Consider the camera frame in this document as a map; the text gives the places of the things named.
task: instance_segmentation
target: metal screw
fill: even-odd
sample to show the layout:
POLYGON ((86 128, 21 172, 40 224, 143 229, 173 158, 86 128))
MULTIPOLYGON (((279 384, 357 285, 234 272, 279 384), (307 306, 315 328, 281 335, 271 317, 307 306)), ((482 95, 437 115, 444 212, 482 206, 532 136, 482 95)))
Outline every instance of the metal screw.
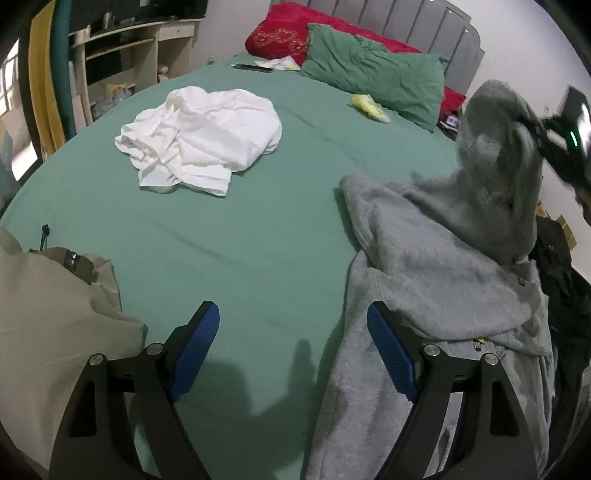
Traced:
POLYGON ((146 347, 146 352, 148 352, 148 355, 158 355, 160 352, 162 352, 162 350, 164 350, 162 343, 151 343, 146 347))
POLYGON ((88 359, 88 363, 90 363, 93 367, 100 365, 103 361, 103 356, 100 353, 95 353, 88 359))
POLYGON ((484 356, 484 361, 489 365, 496 365, 499 363, 499 357, 497 357, 494 353, 486 353, 484 356))
POLYGON ((425 345, 424 350, 428 356, 437 356, 441 353, 440 348, 437 345, 433 345, 432 343, 425 345))

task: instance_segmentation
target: beige jacket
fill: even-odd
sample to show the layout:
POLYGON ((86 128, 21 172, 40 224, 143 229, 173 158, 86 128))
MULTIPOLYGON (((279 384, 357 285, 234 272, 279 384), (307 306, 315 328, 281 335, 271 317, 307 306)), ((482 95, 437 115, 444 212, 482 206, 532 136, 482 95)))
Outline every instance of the beige jacket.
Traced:
POLYGON ((111 262, 87 255, 96 282, 24 252, 0 228, 0 421, 48 468, 62 415, 88 358, 137 355, 144 324, 121 313, 111 262))

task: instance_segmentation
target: gray upholstered headboard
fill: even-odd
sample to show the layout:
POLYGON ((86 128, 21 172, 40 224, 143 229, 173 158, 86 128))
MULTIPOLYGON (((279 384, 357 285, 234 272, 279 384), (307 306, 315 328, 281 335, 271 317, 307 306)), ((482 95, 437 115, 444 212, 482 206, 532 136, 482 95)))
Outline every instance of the gray upholstered headboard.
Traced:
POLYGON ((470 16, 446 0, 290 1, 449 59, 446 85, 460 93, 468 90, 484 56, 470 16))

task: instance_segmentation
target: desk drawer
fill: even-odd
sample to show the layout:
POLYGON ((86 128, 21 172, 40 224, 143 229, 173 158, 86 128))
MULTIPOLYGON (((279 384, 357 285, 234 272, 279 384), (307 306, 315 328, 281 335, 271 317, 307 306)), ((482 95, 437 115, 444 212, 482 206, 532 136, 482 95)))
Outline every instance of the desk drawer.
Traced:
POLYGON ((170 40, 171 38, 192 37, 195 32, 195 24, 176 24, 160 27, 158 40, 170 40))

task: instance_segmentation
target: red pillow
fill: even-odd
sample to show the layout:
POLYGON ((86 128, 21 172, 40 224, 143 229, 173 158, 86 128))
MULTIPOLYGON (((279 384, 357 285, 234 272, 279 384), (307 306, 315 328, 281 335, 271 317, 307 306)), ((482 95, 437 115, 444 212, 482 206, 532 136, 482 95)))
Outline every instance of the red pillow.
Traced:
MULTIPOLYGON (((308 53, 308 24, 310 23, 321 23, 341 32, 361 35, 382 43, 393 53, 421 53, 420 50, 402 42, 292 2, 276 4, 270 8, 267 18, 246 39, 246 51, 251 55, 270 60, 291 55, 298 65, 302 65, 308 53)), ((445 87, 439 119, 445 118, 460 108, 464 100, 466 100, 464 95, 445 87)))
POLYGON ((466 95, 457 93, 449 87, 444 87, 443 101, 441 102, 441 109, 439 110, 439 120, 447 118, 454 110, 459 109, 466 100, 466 95))

